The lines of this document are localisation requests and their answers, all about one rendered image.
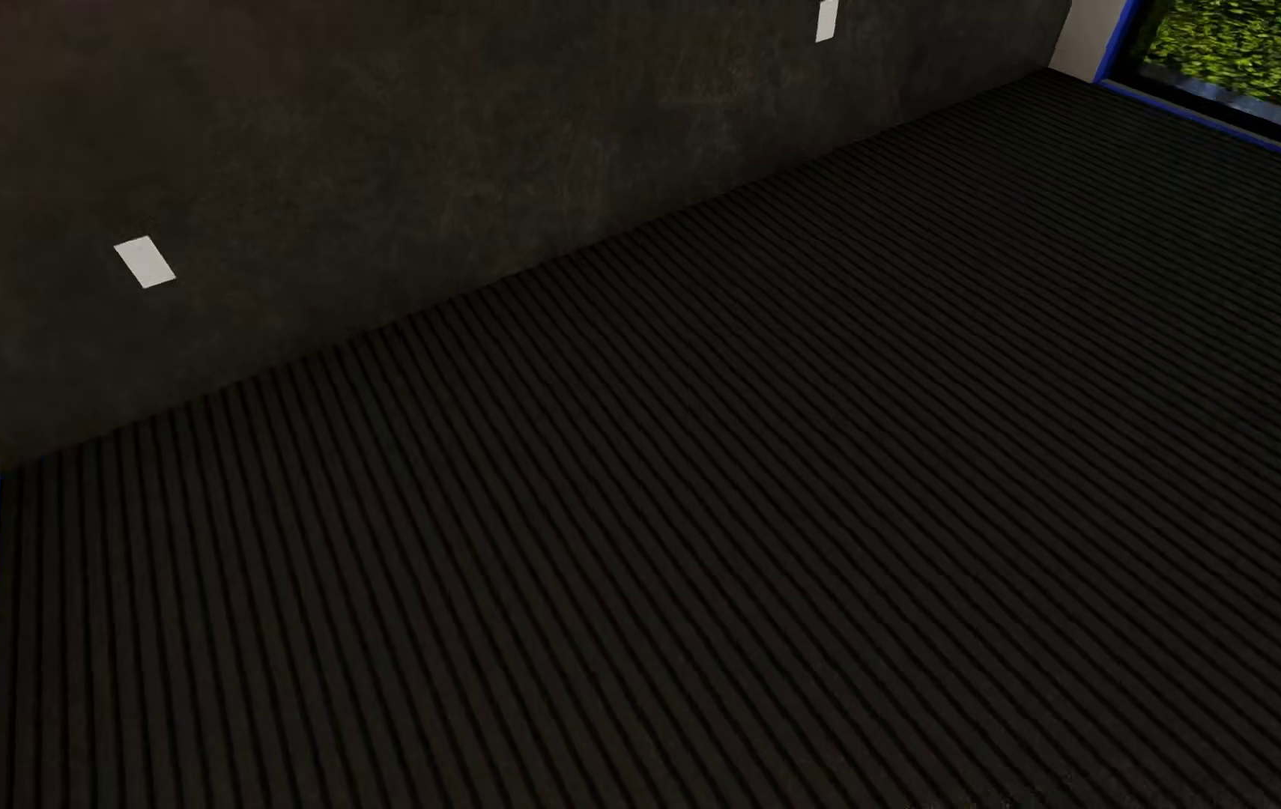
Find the blue framed glass door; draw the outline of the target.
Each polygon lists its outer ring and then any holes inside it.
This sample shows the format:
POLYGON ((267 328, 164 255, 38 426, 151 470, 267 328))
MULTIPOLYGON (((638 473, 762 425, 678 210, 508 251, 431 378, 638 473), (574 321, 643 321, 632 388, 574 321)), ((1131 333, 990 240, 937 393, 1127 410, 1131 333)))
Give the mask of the blue framed glass door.
POLYGON ((1146 61, 1170 0, 1122 0, 1095 81, 1109 90, 1255 141, 1281 154, 1281 106, 1146 61))

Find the green hedge outside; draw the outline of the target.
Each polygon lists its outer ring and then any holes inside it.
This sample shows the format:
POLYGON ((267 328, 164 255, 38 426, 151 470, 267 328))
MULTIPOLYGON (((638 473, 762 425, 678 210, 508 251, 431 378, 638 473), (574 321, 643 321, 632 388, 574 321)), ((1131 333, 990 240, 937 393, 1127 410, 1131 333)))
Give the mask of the green hedge outside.
POLYGON ((1170 0, 1145 58, 1281 106, 1281 0, 1170 0))

